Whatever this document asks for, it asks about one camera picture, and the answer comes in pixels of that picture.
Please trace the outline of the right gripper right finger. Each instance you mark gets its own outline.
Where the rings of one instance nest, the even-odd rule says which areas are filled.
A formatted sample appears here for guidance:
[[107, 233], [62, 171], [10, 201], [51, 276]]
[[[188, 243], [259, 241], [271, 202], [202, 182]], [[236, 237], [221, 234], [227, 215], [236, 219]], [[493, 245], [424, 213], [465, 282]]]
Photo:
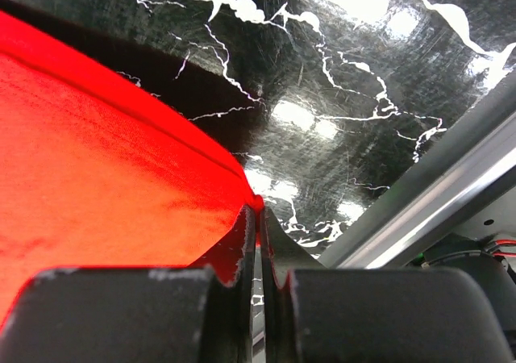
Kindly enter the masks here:
[[511, 362], [514, 308], [458, 268], [327, 269], [260, 215], [268, 362]]

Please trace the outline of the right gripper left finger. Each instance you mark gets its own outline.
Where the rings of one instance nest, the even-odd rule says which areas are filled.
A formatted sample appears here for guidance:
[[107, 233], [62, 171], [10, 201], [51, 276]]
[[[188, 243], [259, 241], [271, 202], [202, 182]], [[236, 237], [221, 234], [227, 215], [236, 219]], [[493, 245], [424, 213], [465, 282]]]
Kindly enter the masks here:
[[255, 214], [189, 268], [59, 268], [32, 277], [1, 330], [4, 362], [249, 362]]

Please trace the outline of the bright red t shirt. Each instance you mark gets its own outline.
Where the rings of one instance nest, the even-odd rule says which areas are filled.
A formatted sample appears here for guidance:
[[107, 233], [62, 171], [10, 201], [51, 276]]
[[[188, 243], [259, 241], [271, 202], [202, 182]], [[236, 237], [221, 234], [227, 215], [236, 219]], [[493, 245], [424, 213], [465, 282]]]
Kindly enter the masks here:
[[56, 267], [185, 267], [262, 211], [237, 160], [117, 73], [1, 16], [1, 315]]

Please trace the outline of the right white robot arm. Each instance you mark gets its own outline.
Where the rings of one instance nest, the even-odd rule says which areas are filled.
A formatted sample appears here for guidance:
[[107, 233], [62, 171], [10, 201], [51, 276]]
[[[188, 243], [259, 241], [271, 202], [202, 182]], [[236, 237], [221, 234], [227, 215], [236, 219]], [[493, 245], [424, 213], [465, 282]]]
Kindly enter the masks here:
[[515, 283], [472, 241], [429, 266], [325, 269], [244, 207], [188, 268], [46, 269], [1, 329], [4, 362], [512, 362]]

